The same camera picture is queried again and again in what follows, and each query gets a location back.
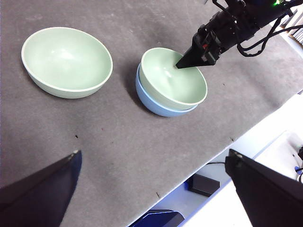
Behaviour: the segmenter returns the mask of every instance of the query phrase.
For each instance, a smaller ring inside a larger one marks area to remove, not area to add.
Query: blue object
[[[130,227],[177,227],[184,217],[172,210],[150,210]]]
[[[176,116],[181,116],[184,115],[190,111],[192,111],[193,109],[195,109],[198,105],[195,105],[194,107],[188,109],[188,110],[172,110],[169,109],[165,106],[162,106],[161,104],[159,104],[158,102],[156,102],[155,100],[153,100],[153,98],[151,98],[148,93],[144,90],[140,79],[139,79],[139,69],[140,69],[140,65],[138,66],[137,69],[137,75],[136,75],[136,91],[137,94],[141,100],[141,102],[144,104],[144,106],[149,109],[150,111],[152,111],[153,113],[163,116],[163,117],[176,117]]]

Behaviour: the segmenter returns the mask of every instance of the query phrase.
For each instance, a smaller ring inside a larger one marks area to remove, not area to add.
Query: green led light
[[[274,6],[279,5],[281,3],[280,0],[276,0],[276,2],[274,3]]]

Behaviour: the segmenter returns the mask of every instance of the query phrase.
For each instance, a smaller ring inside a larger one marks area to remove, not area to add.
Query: gray felt table surface
[[[217,11],[200,0],[1,1],[1,186],[81,149],[62,227],[124,227],[302,89],[303,61],[276,36],[257,58],[232,48],[201,68],[208,97],[193,112],[149,112],[134,88],[143,53],[156,46],[185,52]],[[83,30],[108,48],[114,70],[97,93],[57,98],[27,75],[23,42],[52,26]]]

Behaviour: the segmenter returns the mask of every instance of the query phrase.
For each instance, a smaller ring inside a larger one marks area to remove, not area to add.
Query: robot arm
[[[225,0],[224,8],[217,0],[213,3],[222,9],[213,15],[206,25],[202,25],[193,36],[192,46],[176,64],[181,68],[215,65],[219,56],[237,45],[246,57],[260,54],[246,54],[241,43],[249,40],[265,25],[285,15],[292,16],[291,7],[303,4],[303,0]]]

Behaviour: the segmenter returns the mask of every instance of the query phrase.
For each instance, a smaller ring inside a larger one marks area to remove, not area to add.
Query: light green bowl
[[[153,48],[141,59],[140,81],[158,103],[174,110],[186,110],[203,102],[207,84],[197,67],[178,69],[182,55],[166,48]]]
[[[112,58],[98,39],[68,27],[32,34],[23,44],[21,58],[41,89],[62,98],[95,93],[113,70]]]

